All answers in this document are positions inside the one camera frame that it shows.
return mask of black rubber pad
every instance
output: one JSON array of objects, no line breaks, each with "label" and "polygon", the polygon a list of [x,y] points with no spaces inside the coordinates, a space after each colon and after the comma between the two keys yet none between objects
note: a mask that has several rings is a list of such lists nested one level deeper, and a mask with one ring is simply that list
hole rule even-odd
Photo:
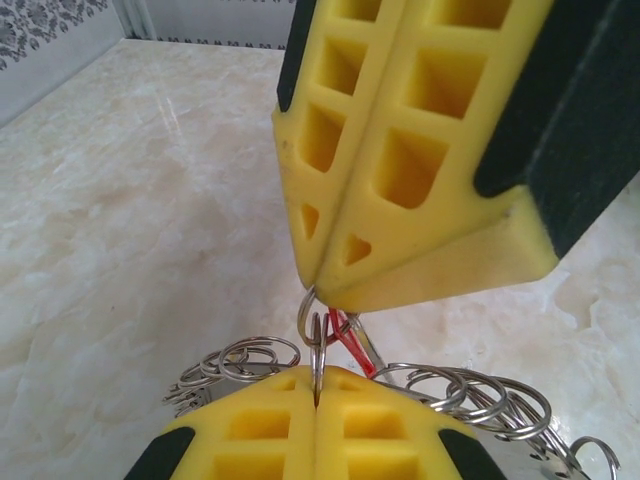
[{"label": "black rubber pad", "polygon": [[528,185],[564,256],[640,170],[640,1],[556,0],[476,171]]},{"label": "black rubber pad", "polygon": [[462,480],[507,480],[476,439],[455,430],[440,430],[438,435]]},{"label": "black rubber pad", "polygon": [[293,101],[315,9],[316,0],[298,0],[296,3],[278,82],[278,104],[281,112],[289,110]]},{"label": "black rubber pad", "polygon": [[170,480],[195,435],[192,428],[181,427],[155,438],[125,480]]}]

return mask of yellow foam block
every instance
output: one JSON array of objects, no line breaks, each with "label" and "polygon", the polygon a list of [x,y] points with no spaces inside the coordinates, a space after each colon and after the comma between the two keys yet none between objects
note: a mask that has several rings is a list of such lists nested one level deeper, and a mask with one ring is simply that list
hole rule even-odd
[{"label": "yellow foam block", "polygon": [[337,367],[296,367],[175,420],[127,480],[504,480],[457,420]]},{"label": "yellow foam block", "polygon": [[273,114],[296,262],[372,311],[541,278],[558,262],[526,186],[473,176],[552,0],[318,0]]}]

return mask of red wire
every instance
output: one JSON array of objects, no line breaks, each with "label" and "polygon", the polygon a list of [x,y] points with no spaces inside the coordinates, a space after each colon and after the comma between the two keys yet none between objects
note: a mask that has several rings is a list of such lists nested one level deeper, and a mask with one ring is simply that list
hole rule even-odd
[{"label": "red wire", "polygon": [[364,348],[362,348],[358,338],[351,330],[348,330],[346,334],[341,331],[342,326],[347,322],[347,318],[342,312],[338,312],[335,308],[330,308],[329,319],[336,338],[342,342],[356,362],[358,362],[364,374],[368,378],[371,378],[376,373],[376,367],[369,359]]}]

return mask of metal key ring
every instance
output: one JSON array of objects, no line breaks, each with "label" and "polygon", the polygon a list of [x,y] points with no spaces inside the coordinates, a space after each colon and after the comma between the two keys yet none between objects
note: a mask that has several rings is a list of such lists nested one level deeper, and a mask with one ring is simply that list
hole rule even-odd
[{"label": "metal key ring", "polygon": [[[286,367],[295,367],[296,365],[298,365],[300,363],[300,349],[298,349],[298,347],[293,344],[292,342],[285,340],[284,338],[279,338],[279,337],[270,337],[270,336],[263,336],[263,337],[250,337],[244,340],[240,340],[238,342],[235,342],[231,345],[229,345],[228,347],[224,348],[221,352],[220,352],[220,358],[218,361],[218,365],[220,368],[220,373],[226,377],[229,378],[231,380],[237,380],[239,382],[245,382],[245,383],[251,383],[251,382],[256,382],[258,380],[264,380],[267,377],[270,377],[271,375],[273,375],[274,372],[270,372],[270,373],[265,373],[262,375],[251,375],[251,376],[247,376],[246,374],[238,374],[236,372],[233,372],[230,370],[229,367],[233,367],[235,362],[229,362],[229,357],[234,353],[234,351],[239,350],[239,349],[251,349],[251,348],[259,348],[259,347],[271,347],[274,344],[279,343],[281,345],[284,345],[286,347],[291,348],[291,350],[293,350],[293,356],[291,358],[291,360],[285,364]],[[274,363],[265,363],[265,365],[274,365],[277,363],[277,356],[276,358],[276,362]]]},{"label": "metal key ring", "polygon": [[567,445],[566,442],[560,438],[560,435],[558,435],[553,429],[547,428],[539,437],[530,441],[529,445],[532,443],[541,444],[543,448],[555,454],[564,462],[569,470],[582,470],[580,462],[571,451],[569,445]]},{"label": "metal key ring", "polygon": [[571,451],[571,453],[576,456],[578,455],[578,451],[580,451],[580,449],[588,443],[593,443],[598,448],[600,448],[605,458],[607,459],[607,463],[609,464],[609,473],[611,474],[611,480],[617,480],[618,470],[620,470],[620,460],[618,460],[618,456],[615,454],[613,449],[599,438],[589,436],[580,437],[571,444],[571,446],[569,447],[569,451]]},{"label": "metal key ring", "polygon": [[329,315],[324,315],[322,321],[320,315],[314,313],[312,316],[313,341],[311,347],[311,390],[313,390],[313,401],[317,407],[320,403],[320,392],[324,379],[324,366],[327,357],[327,334],[329,330]]},{"label": "metal key ring", "polygon": [[393,372],[399,372],[401,370],[406,370],[404,364],[398,364],[398,363],[389,364],[386,367],[375,372],[369,380],[373,380],[380,385],[390,388],[391,390],[395,390],[396,392],[402,393],[403,395],[409,398],[412,398],[413,400],[416,400],[422,404],[429,404],[430,402],[437,402],[438,400],[440,400],[439,398],[436,398],[426,393],[416,392],[415,390],[409,390],[408,388],[401,387],[399,385],[396,385],[395,383],[388,383],[382,380],[378,380],[378,377],[386,378],[387,376],[391,375]]},{"label": "metal key ring", "polygon": [[[221,350],[210,353],[200,361],[200,370],[205,375],[210,377],[224,378],[224,375],[220,373],[220,366],[218,365],[218,359],[220,358]],[[249,359],[249,352],[246,349],[242,349],[240,352],[231,352],[229,356],[238,355],[236,362],[246,362]]]},{"label": "metal key ring", "polygon": [[204,375],[200,370],[200,364],[196,363],[182,372],[178,380],[178,387],[183,389],[203,388],[213,380],[216,379]]},{"label": "metal key ring", "polygon": [[[551,404],[549,404],[549,401],[540,392],[529,385],[525,385],[524,383],[510,378],[494,378],[504,385],[505,388],[512,390],[508,391],[509,408],[497,418],[509,421],[510,423],[515,422],[516,425],[519,425],[510,431],[501,432],[497,438],[500,440],[528,440],[540,435],[549,427],[552,414]],[[538,414],[530,403],[518,395],[519,393],[523,393],[532,398],[541,407],[543,414]],[[527,417],[529,420],[533,421],[532,424],[527,424],[527,422],[522,418],[521,414],[523,412],[529,412],[527,413]],[[535,412],[539,418],[532,417],[530,412]]]},{"label": "metal key ring", "polygon": [[[311,287],[309,290],[307,290],[307,293],[305,294],[304,298],[302,299],[302,303],[300,304],[300,308],[298,309],[298,322],[297,322],[298,334],[300,335],[300,338],[302,338],[302,341],[307,347],[314,346],[313,338],[307,335],[307,318],[309,317],[311,306],[313,305],[313,302],[316,301],[316,299],[317,299],[316,287]],[[340,334],[345,335],[350,329],[351,329],[351,323],[345,322],[340,327]],[[337,341],[338,341],[338,337],[336,336],[335,333],[332,333],[326,339],[327,346],[333,345]]]},{"label": "metal key ring", "polygon": [[421,364],[395,364],[395,365],[404,365],[407,368],[414,369],[413,372],[407,375],[407,389],[411,390],[411,387],[417,385],[420,382],[425,380],[430,380],[432,378],[443,378],[448,380],[451,383],[456,384],[457,391],[453,390],[451,394],[448,392],[445,395],[445,398],[441,400],[437,400],[435,402],[429,402],[426,405],[433,408],[436,412],[448,412],[454,408],[459,407],[467,398],[467,382],[465,382],[464,378],[456,372],[434,367],[433,365],[421,365]]},{"label": "metal key ring", "polygon": [[[266,347],[245,347],[243,349],[243,351],[247,352],[247,358],[249,358],[252,354],[255,355],[264,355],[265,357],[268,358],[268,360],[266,362],[249,362],[244,361],[244,362],[234,362],[231,361],[231,357],[233,357],[233,352],[230,352],[229,354],[229,361],[224,362],[224,367],[226,369],[231,369],[231,368],[235,368],[237,369],[236,375],[238,375],[238,377],[234,377],[236,380],[239,379],[240,377],[244,378],[246,380],[246,382],[253,382],[254,378],[257,377],[258,375],[247,370],[245,367],[249,366],[249,364],[253,364],[255,365],[277,365],[278,364],[278,355],[276,354],[276,352],[274,352],[272,349],[270,348],[266,348]],[[271,370],[272,373],[276,373],[278,372],[278,370]]]},{"label": "metal key ring", "polygon": [[[493,420],[507,408],[509,401],[507,390],[495,378],[466,368],[453,367],[449,368],[449,370],[456,372],[465,380],[467,383],[467,399],[478,407],[476,410],[461,408],[459,412],[452,412],[458,420],[463,420],[470,425],[477,425]],[[480,390],[479,386],[490,388],[498,394],[499,399],[495,400],[489,394]],[[447,387],[447,394],[453,393],[453,390],[455,390],[455,384],[451,383]]]}]

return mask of marble floor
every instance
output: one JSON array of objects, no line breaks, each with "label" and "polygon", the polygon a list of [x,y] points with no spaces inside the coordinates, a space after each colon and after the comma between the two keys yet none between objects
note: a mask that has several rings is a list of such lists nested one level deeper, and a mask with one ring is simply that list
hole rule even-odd
[{"label": "marble floor", "polygon": [[[0,130],[2,478],[122,478],[185,367],[248,335],[297,342],[270,121],[281,61],[122,41]],[[640,177],[544,280],[364,322],[387,361],[535,386],[564,438],[607,441],[632,479],[638,285]],[[608,478],[597,450],[581,460]]]}]

